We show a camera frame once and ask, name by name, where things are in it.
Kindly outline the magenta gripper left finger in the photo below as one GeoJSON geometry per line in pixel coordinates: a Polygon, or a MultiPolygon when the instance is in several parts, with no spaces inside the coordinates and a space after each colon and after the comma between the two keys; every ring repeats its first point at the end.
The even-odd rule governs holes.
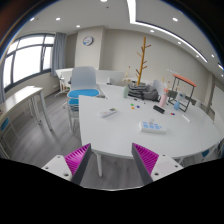
{"type": "Polygon", "coordinates": [[[65,161],[72,173],[71,181],[76,185],[82,181],[90,156],[91,144],[86,144],[65,156],[65,161]]]}

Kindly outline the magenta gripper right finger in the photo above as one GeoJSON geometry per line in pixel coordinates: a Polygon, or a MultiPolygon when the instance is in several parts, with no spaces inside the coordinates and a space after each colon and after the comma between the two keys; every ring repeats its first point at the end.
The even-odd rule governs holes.
{"type": "Polygon", "coordinates": [[[132,155],[143,184],[147,185],[152,183],[153,179],[151,177],[151,173],[159,158],[159,155],[136,143],[132,144],[132,155]]]}

